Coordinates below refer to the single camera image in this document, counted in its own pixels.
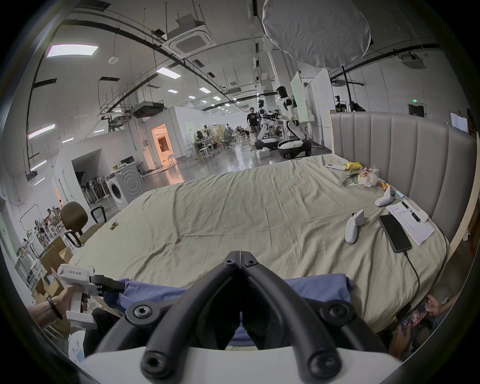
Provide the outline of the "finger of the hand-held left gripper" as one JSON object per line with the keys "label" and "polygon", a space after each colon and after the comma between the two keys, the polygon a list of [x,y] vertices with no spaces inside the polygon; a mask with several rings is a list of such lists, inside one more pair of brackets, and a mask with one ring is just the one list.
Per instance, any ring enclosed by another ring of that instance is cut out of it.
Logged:
{"label": "finger of the hand-held left gripper", "polygon": [[108,277],[101,277],[101,296],[105,297],[111,294],[123,294],[125,283]]}

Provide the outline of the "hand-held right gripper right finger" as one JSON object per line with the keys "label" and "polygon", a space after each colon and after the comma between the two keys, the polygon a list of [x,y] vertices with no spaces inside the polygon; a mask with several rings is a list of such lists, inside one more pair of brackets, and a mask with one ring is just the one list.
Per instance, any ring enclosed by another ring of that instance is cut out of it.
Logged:
{"label": "hand-held right gripper right finger", "polygon": [[248,251],[243,251],[243,275],[252,293],[273,313],[263,346],[290,345],[300,377],[336,377],[343,367],[338,341],[351,351],[387,352],[348,301],[302,297]]}

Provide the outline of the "person's left hand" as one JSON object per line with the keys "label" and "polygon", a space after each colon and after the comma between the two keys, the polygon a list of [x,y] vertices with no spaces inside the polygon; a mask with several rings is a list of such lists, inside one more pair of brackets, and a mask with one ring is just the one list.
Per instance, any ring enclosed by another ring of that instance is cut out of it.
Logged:
{"label": "person's left hand", "polygon": [[52,311],[55,313],[59,320],[63,320],[66,317],[67,311],[71,311],[72,300],[74,298],[79,298],[80,300],[80,310],[87,309],[87,301],[89,295],[86,295],[86,298],[83,298],[83,295],[86,293],[85,289],[79,285],[67,285],[63,291],[54,297],[50,297],[48,302],[52,308]]}

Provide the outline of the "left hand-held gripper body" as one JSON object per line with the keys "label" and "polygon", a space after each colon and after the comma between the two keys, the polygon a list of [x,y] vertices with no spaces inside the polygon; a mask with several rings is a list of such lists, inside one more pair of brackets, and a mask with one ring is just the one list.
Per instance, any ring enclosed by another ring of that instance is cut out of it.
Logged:
{"label": "left hand-held gripper body", "polygon": [[[94,276],[94,267],[89,265],[87,268],[73,266],[69,264],[61,264],[58,269],[58,277],[62,285],[79,285],[85,289],[84,295],[98,297],[101,293],[100,286],[91,280]],[[84,313],[80,309],[80,299],[72,300],[71,311],[67,311],[67,319],[73,327],[82,329],[96,329],[97,323],[93,315]]]}

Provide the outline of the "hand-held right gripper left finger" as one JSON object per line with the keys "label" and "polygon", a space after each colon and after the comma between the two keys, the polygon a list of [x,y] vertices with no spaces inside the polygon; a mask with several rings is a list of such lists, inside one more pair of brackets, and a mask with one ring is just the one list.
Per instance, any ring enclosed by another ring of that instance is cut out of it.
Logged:
{"label": "hand-held right gripper left finger", "polygon": [[241,300],[234,294],[242,283],[238,251],[201,277],[192,287],[158,298],[129,281],[117,301],[125,306],[123,316],[102,327],[95,354],[145,347],[139,368],[142,375],[183,375],[191,347],[223,351],[241,325]]}

